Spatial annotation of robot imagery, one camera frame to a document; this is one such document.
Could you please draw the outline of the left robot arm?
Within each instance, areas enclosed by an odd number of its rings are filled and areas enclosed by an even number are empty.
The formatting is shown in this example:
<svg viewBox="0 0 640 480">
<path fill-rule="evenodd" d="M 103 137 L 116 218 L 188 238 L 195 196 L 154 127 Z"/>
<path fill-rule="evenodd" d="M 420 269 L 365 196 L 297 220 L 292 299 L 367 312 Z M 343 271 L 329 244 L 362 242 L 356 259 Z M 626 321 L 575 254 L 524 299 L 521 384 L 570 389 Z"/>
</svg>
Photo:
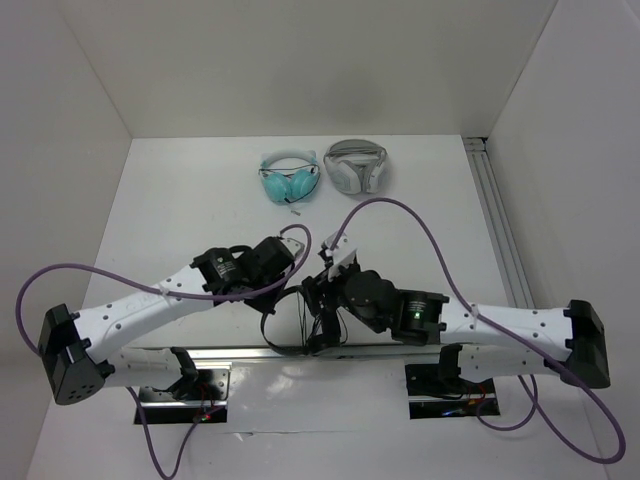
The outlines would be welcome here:
<svg viewBox="0 0 640 480">
<path fill-rule="evenodd" d="M 38 340 L 53 399 L 73 405 L 104 387 L 148 386 L 176 399 L 196 390 L 199 372 L 187 351 L 132 347 L 140 337 L 229 301 L 257 311 L 273 305 L 281 279 L 304 251 L 302 243 L 270 236 L 255 247 L 210 248 L 176 274 L 99 307 L 49 309 Z"/>
</svg>

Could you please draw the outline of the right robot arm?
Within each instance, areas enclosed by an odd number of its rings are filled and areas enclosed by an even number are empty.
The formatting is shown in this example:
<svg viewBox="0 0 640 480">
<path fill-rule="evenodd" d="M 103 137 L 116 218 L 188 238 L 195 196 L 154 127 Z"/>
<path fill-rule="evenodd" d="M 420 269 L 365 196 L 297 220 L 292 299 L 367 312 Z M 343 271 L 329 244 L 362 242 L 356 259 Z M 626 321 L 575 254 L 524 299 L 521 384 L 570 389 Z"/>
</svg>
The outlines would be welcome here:
<svg viewBox="0 0 640 480">
<path fill-rule="evenodd" d="M 460 391 L 471 379 L 469 365 L 460 359 L 465 344 L 537 354 L 543 368 L 572 386 L 605 389 L 611 384 L 604 325 L 584 300 L 546 310 L 466 304 L 444 294 L 398 289 L 357 262 L 308 277 L 301 289 L 321 325 L 320 335 L 310 341 L 311 353 L 338 345 L 338 311 L 344 309 L 400 344 L 440 346 L 436 379 L 448 392 Z"/>
</svg>

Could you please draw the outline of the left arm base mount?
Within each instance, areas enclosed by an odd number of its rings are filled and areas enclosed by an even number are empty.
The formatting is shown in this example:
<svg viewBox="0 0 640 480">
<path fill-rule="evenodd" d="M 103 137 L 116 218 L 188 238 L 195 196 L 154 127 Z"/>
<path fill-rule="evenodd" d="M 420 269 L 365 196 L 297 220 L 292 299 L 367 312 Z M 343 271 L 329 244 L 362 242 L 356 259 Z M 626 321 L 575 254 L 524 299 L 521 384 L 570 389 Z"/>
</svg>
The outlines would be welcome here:
<svg viewBox="0 0 640 480">
<path fill-rule="evenodd" d="M 231 364 L 213 363 L 199 371 L 199 379 L 187 393 L 171 393 L 140 387 L 138 398 L 149 425 L 204 424 L 227 422 Z"/>
</svg>

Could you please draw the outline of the black wired headphones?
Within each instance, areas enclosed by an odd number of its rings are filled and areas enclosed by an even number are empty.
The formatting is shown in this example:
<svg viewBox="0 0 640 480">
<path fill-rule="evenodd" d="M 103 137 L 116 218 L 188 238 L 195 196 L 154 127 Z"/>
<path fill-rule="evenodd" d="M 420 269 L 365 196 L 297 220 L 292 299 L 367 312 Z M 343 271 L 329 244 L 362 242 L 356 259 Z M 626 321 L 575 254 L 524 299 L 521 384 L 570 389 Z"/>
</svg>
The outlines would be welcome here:
<svg viewBox="0 0 640 480">
<path fill-rule="evenodd" d="M 278 304 L 289 297 L 294 298 L 294 306 L 286 314 L 294 320 L 294 333 L 284 343 L 278 343 L 269 338 L 268 323 L 279 315 Z M 291 358 L 319 355 L 328 349 L 345 346 L 350 340 L 338 301 L 327 294 L 308 292 L 300 285 L 285 287 L 269 296 L 261 312 L 259 331 L 270 350 Z"/>
</svg>

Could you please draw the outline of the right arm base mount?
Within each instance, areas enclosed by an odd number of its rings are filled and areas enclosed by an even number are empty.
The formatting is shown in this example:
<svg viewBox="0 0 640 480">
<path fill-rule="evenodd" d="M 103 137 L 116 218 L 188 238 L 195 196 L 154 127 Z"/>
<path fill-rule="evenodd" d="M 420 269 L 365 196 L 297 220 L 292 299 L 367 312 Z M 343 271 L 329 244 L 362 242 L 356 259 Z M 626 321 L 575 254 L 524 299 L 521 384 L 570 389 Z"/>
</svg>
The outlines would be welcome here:
<svg viewBox="0 0 640 480">
<path fill-rule="evenodd" d="M 500 415 L 491 379 L 481 383 L 442 381 L 435 364 L 406 364 L 404 369 L 411 420 L 475 417 L 479 406 L 481 416 Z"/>
</svg>

